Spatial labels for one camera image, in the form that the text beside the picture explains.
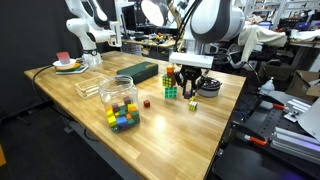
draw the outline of cardboard box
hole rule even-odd
[[[275,80],[286,81],[293,73],[293,67],[287,63],[281,63],[280,66],[272,66],[262,62],[259,69],[259,77],[273,77]]]
[[[316,97],[320,96],[320,83],[318,85],[310,85],[309,82],[318,82],[317,80],[319,79],[319,72],[298,70],[295,72],[286,93],[313,101]]]

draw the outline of monitor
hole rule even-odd
[[[134,5],[122,7],[122,15],[127,30],[136,31],[137,30],[137,20]]]

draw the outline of rubik's cube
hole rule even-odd
[[[195,102],[195,101],[190,101],[189,102],[189,110],[190,111],[196,111],[197,110],[197,106],[198,106],[197,102]]]
[[[108,124],[113,132],[123,131],[140,122],[139,111],[128,96],[123,98],[122,106],[114,103],[106,111]]]
[[[164,86],[164,98],[172,99],[177,97],[176,79],[172,65],[167,66],[167,74],[162,76],[162,85]]]

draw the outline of white plate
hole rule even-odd
[[[53,63],[53,65],[56,66],[59,69],[69,69],[69,68],[72,68],[75,63],[76,63],[75,59],[70,59],[70,63],[69,64],[61,64],[60,61],[56,61],[56,62]]]

